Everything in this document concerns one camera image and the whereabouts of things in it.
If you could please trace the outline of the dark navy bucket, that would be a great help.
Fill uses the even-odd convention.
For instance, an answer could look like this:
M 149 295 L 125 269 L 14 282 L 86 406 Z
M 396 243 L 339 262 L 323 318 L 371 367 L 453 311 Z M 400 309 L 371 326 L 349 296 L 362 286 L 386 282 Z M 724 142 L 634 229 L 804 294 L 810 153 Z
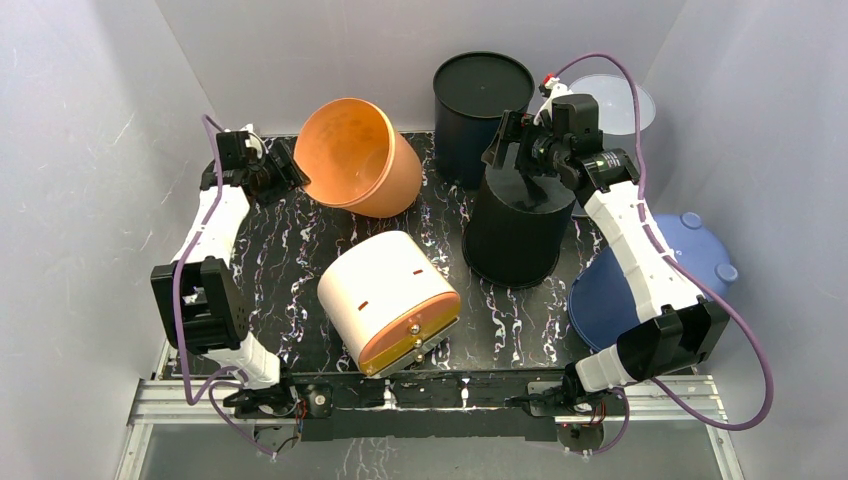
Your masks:
M 446 60 L 433 77 L 434 162 L 445 182 L 477 189 L 481 160 L 506 111 L 525 112 L 534 96 L 531 72 L 512 57 L 472 51 Z

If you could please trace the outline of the tan bucket black rim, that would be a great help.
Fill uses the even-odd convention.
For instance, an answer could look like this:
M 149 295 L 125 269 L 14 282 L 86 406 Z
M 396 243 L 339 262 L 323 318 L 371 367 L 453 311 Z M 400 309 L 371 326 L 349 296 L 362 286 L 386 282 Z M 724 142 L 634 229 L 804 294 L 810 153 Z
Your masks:
M 342 98 L 316 110 L 302 126 L 294 161 L 316 202 L 372 218 L 410 208 L 423 182 L 422 162 L 375 104 Z

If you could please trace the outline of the black bucket liner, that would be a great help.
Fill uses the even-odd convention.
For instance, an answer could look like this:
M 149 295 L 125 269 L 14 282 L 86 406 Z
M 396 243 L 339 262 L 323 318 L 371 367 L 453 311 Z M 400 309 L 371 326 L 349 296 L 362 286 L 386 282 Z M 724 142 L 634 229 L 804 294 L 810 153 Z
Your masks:
M 463 231 L 466 264 L 498 286 L 540 284 L 555 270 L 575 203 L 557 178 L 488 166 Z

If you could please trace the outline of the blue plastic bucket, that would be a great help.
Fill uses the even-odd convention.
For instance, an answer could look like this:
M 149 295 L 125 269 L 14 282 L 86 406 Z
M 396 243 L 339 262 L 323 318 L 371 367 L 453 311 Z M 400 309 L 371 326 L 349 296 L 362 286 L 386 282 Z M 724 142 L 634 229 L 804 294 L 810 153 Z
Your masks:
M 739 277 L 724 244 L 693 213 L 654 217 L 676 261 L 720 296 Z M 568 297 L 569 318 L 579 336 L 597 352 L 638 324 L 629 286 L 614 253 L 605 247 L 578 275 Z

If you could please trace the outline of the large grey container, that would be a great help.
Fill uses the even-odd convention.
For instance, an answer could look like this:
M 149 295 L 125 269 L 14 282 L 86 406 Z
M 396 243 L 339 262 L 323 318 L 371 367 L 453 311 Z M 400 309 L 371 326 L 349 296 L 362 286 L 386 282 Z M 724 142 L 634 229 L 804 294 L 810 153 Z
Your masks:
M 569 85 L 572 92 L 591 95 L 599 106 L 599 128 L 615 136 L 634 135 L 635 109 L 628 81 L 621 76 L 593 74 Z

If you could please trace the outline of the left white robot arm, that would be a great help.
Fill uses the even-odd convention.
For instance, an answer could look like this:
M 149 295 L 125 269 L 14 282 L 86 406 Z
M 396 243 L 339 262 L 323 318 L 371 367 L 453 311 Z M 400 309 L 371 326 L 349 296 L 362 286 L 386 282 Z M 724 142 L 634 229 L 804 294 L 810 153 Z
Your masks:
M 279 357 L 250 332 L 231 258 L 249 211 L 280 202 L 310 179 L 285 143 L 265 142 L 252 125 L 212 132 L 214 157 L 201 176 L 196 216 L 173 259 L 153 268 L 151 286 L 183 370 L 191 355 L 211 359 L 246 388 L 261 389 L 260 403 L 271 414 L 286 416 L 299 391 L 281 379 Z

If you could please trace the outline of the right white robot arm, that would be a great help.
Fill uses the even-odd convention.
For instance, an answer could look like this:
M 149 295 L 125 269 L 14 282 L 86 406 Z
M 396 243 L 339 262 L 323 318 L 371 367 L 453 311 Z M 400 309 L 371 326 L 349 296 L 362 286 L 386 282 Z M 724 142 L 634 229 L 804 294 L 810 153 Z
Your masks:
M 511 145 L 520 174 L 555 178 L 575 194 L 605 237 L 635 302 L 636 326 L 565 368 L 557 389 L 565 405 L 587 414 L 603 392 L 706 361 L 729 315 L 715 295 L 675 267 L 640 192 L 642 168 L 623 149 L 603 145 L 597 101 L 569 94 L 552 99 L 539 116 L 505 111 L 483 162 L 502 168 Z

